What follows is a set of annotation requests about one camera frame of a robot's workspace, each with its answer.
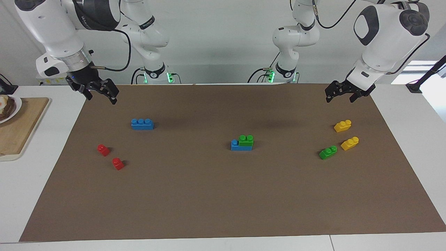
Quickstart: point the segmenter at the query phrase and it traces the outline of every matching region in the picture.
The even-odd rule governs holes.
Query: plate
[[[10,98],[14,99],[16,108],[9,117],[7,117],[4,120],[1,120],[0,124],[10,120],[13,116],[15,116],[19,112],[20,108],[22,107],[22,99],[21,98],[14,96],[14,95],[8,95],[8,96]]]

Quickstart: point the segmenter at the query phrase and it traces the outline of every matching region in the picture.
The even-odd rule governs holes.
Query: white tabletop
[[[321,235],[298,237],[18,242],[85,101],[68,86],[20,87],[20,97],[52,99],[24,155],[0,162],[0,251],[2,250],[305,250],[443,251],[446,233]],[[405,86],[379,85],[372,93],[396,141],[446,221],[446,124],[423,95]]]

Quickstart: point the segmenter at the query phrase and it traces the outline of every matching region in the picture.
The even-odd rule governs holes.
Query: red toy brick
[[[116,167],[116,169],[119,171],[124,167],[124,163],[119,158],[113,159],[113,165]]]
[[[104,146],[103,144],[98,145],[98,152],[102,154],[102,156],[107,156],[110,153],[110,150]]]

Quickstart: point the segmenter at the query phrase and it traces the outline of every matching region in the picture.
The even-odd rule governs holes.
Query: white wall
[[[13,1],[1,1],[11,12],[10,16],[17,19]],[[333,24],[350,2],[322,1],[319,6],[321,22]],[[435,34],[446,21],[443,0],[425,2],[431,10],[428,32]],[[277,54],[272,43],[274,29],[295,24],[287,0],[152,0],[150,3],[157,22],[170,33],[170,44],[161,49],[163,57],[181,75],[184,83],[246,82],[255,69],[269,66]],[[353,33],[353,24],[358,13],[369,4],[358,1],[337,27],[321,30],[318,44],[299,48],[301,59],[297,70],[301,72],[301,83],[329,83],[345,78],[363,51]],[[2,16],[0,27],[5,25],[13,26],[15,32],[26,37],[23,24],[17,25],[13,18]],[[95,51],[96,65],[121,67],[126,63],[127,47],[119,34],[85,30],[79,33],[87,48]],[[1,42],[2,55],[11,47],[26,49],[15,39],[3,42],[2,38]],[[16,56],[8,62],[2,59],[0,69],[4,71],[6,64],[34,64],[36,57],[34,52]],[[133,53],[131,67],[125,72],[102,71],[101,76],[112,78],[117,84],[128,84],[132,72],[140,66],[141,59]],[[30,67],[20,71],[7,70],[8,76],[18,84],[32,83],[35,77],[35,70]],[[390,83],[393,78],[387,76],[382,82]]]

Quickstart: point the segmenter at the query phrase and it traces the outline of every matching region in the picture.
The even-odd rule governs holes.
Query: wooden cutting board
[[[22,98],[20,111],[0,124],[0,161],[18,159],[43,117],[49,98]]]

